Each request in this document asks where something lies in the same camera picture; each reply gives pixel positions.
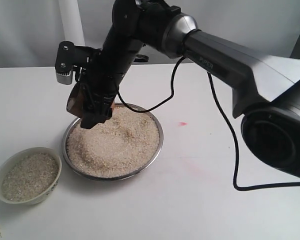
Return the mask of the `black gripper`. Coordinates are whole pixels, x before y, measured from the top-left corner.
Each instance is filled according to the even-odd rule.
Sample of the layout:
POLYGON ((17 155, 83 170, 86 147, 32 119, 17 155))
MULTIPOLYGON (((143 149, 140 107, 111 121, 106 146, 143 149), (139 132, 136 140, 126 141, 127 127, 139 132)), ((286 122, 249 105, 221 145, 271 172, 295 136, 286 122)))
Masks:
POLYGON ((83 110, 80 127, 92 129, 113 115, 112 104, 119 84, 144 44, 130 37, 107 37, 102 48, 79 46, 89 58, 81 66, 78 109, 83 110))

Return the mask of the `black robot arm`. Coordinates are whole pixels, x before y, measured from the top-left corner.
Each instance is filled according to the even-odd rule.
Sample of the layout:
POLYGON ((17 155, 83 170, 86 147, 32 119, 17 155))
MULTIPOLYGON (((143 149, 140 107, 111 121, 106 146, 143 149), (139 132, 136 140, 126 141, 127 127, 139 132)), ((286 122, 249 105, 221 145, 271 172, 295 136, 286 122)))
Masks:
POLYGON ((232 89, 232 115, 263 163, 300 178, 300 59, 276 57, 198 29, 163 0, 117 0, 106 40, 82 75, 82 127, 112 115, 119 85, 143 45, 179 62, 190 59, 232 89))

